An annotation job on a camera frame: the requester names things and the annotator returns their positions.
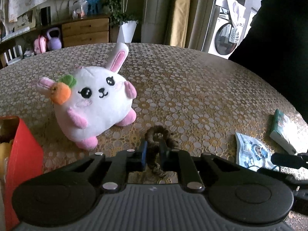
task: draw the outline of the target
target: person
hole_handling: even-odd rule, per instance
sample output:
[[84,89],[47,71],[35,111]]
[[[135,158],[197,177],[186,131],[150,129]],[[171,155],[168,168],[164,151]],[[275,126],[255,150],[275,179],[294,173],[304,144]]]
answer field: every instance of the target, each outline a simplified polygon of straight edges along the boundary
[[229,60],[267,81],[308,122],[308,0],[262,0]]

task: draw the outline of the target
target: bunny foot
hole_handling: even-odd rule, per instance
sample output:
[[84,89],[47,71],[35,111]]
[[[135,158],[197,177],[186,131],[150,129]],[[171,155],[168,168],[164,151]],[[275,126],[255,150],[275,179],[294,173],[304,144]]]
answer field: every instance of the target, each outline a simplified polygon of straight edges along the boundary
[[124,117],[122,121],[116,124],[116,126],[124,127],[131,123],[133,123],[136,120],[136,112],[131,109],[128,114]]
[[98,144],[98,140],[95,136],[88,139],[82,140],[81,142],[76,142],[77,147],[85,150],[95,149]]

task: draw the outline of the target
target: small box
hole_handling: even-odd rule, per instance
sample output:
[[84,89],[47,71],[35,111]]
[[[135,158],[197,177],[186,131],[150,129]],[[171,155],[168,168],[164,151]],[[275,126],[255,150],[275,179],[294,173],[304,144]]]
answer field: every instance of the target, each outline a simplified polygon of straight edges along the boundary
[[12,207],[13,191],[23,182],[42,174],[43,150],[22,119],[0,117],[0,143],[14,139],[4,185],[6,230],[19,223]]
[[279,109],[275,111],[272,131],[269,136],[290,155],[301,151],[296,124]]

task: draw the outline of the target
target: picture frame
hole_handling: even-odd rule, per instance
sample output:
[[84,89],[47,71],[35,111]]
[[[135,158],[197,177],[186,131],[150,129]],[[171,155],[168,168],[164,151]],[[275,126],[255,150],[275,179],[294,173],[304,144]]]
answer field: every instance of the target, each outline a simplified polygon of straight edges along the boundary
[[26,13],[17,17],[17,22],[15,22],[14,32],[17,30],[24,29],[26,27],[34,28],[36,23],[36,7],[30,9]]

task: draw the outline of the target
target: green leaves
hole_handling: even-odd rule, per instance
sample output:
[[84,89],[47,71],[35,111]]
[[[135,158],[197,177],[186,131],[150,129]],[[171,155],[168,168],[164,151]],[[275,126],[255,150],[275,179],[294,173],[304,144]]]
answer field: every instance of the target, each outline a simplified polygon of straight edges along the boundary
[[71,89],[77,83],[76,79],[72,75],[65,75],[60,78],[59,82],[65,83]]
[[110,26],[121,26],[128,21],[136,21],[136,18],[128,13],[122,12],[121,0],[103,0],[103,6],[110,9]]
[[122,12],[121,3],[122,0],[102,0],[102,6],[107,6],[110,10],[110,26],[112,28],[121,26],[128,21],[137,21],[133,15]]

